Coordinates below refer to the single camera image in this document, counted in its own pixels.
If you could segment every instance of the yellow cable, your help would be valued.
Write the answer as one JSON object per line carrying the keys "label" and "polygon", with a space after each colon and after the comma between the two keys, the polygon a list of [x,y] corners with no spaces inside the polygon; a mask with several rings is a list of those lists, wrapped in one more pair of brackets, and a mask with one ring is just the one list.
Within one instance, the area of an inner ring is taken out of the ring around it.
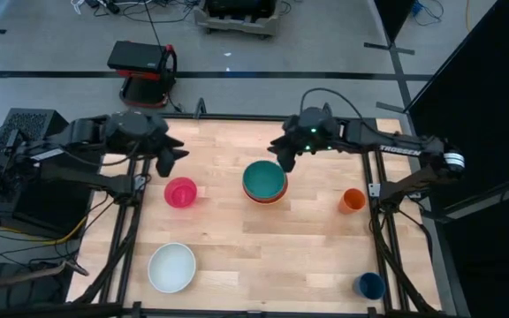
{"label": "yellow cable", "polygon": [[[84,216],[82,217],[82,219],[80,220],[80,222],[78,223],[78,225],[76,225],[76,227],[74,227],[70,233],[66,234],[66,236],[64,236],[63,238],[59,238],[59,239],[31,239],[31,241],[33,242],[37,242],[37,243],[43,243],[43,244],[47,244],[47,245],[58,245],[58,244],[62,244],[64,243],[65,241],[67,241],[68,239],[70,239],[70,237],[72,235],[74,235],[74,233],[76,233],[76,231],[78,231],[80,229],[80,227],[82,226],[82,224],[84,222],[86,222],[87,220],[87,216]],[[6,231],[12,231],[13,233],[18,233],[18,234],[23,234],[23,235],[27,235],[28,237],[31,237],[33,238],[32,235],[28,235],[26,233],[23,233],[21,231],[18,231],[18,230],[15,230],[15,229],[12,229],[12,228],[8,228],[8,227],[4,227],[4,226],[1,226],[0,229],[2,230],[6,230]]]}
{"label": "yellow cable", "polygon": [[465,8],[465,24],[467,25],[467,30],[470,32],[470,0],[467,0],[467,7]]}

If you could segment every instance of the white bowl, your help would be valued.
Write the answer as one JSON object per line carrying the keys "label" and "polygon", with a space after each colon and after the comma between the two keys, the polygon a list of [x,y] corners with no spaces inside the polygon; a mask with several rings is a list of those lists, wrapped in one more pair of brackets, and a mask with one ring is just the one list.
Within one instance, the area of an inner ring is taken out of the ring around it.
{"label": "white bowl", "polygon": [[160,292],[180,292],[195,275],[195,256],[188,246],[161,246],[148,261],[148,280]]}

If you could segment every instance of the black curtain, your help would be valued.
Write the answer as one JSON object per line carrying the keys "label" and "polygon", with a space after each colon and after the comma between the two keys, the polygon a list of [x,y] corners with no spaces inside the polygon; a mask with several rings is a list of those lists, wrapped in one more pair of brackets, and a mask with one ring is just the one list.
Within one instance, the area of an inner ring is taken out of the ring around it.
{"label": "black curtain", "polygon": [[509,318],[509,200],[443,229],[470,314]]}
{"label": "black curtain", "polygon": [[509,0],[498,0],[413,101],[418,135],[447,138],[465,156],[465,176],[434,186],[435,210],[452,212],[509,182]]}
{"label": "black curtain", "polygon": [[415,0],[375,0],[380,20],[390,43],[396,41],[399,30],[404,26]]}

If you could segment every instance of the wooden table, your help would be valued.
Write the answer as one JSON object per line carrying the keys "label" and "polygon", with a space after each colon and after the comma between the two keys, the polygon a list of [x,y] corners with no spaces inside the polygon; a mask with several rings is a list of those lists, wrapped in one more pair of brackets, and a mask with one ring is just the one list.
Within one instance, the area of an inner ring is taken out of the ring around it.
{"label": "wooden table", "polygon": [[[169,120],[169,135],[183,140],[190,155],[177,162],[169,178],[159,178],[154,168],[150,171],[125,307],[142,301],[145,308],[163,309],[384,311],[380,300],[366,300],[352,291],[358,275],[377,272],[368,206],[349,216],[337,212],[345,189],[366,192],[360,155],[322,152],[297,157],[296,168],[288,175],[288,192],[273,205],[259,205],[243,193],[243,170],[257,160],[276,160],[266,147],[283,133],[281,124]],[[377,125],[386,132],[400,130],[398,120],[378,119]],[[376,179],[374,156],[369,157]],[[405,156],[384,154],[384,165],[389,180],[410,174]],[[125,173],[126,165],[103,168],[105,175]],[[191,208],[174,209],[164,201],[165,185],[177,177],[189,177],[198,185],[198,199]],[[97,193],[95,203],[102,199]],[[401,208],[421,221],[412,202],[403,202]],[[78,262],[92,275],[73,277],[69,300],[86,290],[107,261],[116,210],[106,212],[82,240]],[[423,233],[403,216],[395,215],[395,223],[404,270],[425,299],[440,307]],[[148,282],[148,259],[169,242],[188,245],[197,259],[193,282],[177,294],[162,294]],[[388,269],[392,303],[398,308]],[[117,281],[118,274],[110,300],[115,299]]]}

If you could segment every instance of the navy blue cup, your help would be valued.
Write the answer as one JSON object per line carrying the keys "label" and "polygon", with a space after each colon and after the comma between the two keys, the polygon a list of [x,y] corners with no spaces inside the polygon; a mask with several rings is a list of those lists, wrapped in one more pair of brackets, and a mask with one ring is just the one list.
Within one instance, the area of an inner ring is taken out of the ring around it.
{"label": "navy blue cup", "polygon": [[364,298],[377,300],[386,293],[386,284],[378,274],[365,273],[354,280],[353,289]]}

